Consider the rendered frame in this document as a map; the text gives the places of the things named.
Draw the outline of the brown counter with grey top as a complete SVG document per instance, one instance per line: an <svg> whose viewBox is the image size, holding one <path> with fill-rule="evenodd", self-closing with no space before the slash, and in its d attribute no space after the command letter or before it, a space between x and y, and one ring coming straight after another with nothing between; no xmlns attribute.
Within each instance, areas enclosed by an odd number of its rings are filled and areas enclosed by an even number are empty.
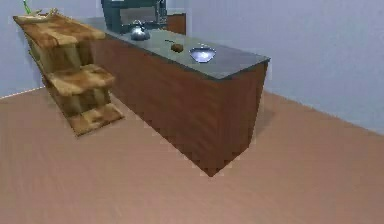
<svg viewBox="0 0 384 224"><path fill-rule="evenodd" d="M172 51L174 43L184 50ZM195 47L216 55L198 63ZM108 31L92 50L116 78L112 94L208 176L249 147L268 57L162 29L145 41Z"/></svg>

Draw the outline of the silver bowl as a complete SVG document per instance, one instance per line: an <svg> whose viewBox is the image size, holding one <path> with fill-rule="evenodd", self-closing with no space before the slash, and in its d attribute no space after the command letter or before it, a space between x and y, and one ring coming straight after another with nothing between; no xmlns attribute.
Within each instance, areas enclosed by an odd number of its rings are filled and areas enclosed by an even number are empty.
<svg viewBox="0 0 384 224"><path fill-rule="evenodd" d="M195 47L189 54L198 63L208 63L215 57L216 51L210 47Z"/></svg>

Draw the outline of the brown wooden cupboard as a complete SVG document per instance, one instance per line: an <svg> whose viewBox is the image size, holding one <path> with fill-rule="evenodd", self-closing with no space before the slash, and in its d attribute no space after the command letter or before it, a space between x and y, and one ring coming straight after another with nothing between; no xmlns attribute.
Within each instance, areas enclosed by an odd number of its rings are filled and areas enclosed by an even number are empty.
<svg viewBox="0 0 384 224"><path fill-rule="evenodd" d="M178 33L178 34L186 34L186 14L172 14L167 18L167 30Z"/></svg>

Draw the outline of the silver kettle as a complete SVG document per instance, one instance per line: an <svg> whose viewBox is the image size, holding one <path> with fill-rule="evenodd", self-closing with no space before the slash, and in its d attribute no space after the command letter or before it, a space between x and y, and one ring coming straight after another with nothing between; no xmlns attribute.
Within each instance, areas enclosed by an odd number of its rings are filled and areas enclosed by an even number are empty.
<svg viewBox="0 0 384 224"><path fill-rule="evenodd" d="M133 21L130 37L135 41L144 41L150 38L149 31L143 26L140 20Z"/></svg>

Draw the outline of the dark grey microwave oven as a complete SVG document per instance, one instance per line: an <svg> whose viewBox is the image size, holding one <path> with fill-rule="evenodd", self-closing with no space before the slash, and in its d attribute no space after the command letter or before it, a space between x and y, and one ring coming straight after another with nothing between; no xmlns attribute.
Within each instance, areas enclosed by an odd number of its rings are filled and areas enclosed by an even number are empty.
<svg viewBox="0 0 384 224"><path fill-rule="evenodd" d="M158 29L167 25L166 0L100 0L108 30L125 34L135 25Z"/></svg>

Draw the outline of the light wooden shelf unit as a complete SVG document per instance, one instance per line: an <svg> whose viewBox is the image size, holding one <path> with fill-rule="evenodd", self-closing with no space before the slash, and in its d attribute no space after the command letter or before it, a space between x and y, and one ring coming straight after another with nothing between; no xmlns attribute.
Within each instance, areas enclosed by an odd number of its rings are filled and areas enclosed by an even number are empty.
<svg viewBox="0 0 384 224"><path fill-rule="evenodd" d="M123 118L111 102L115 77L94 63L91 44L105 33L53 8L13 18L23 31L42 82L78 136Z"/></svg>

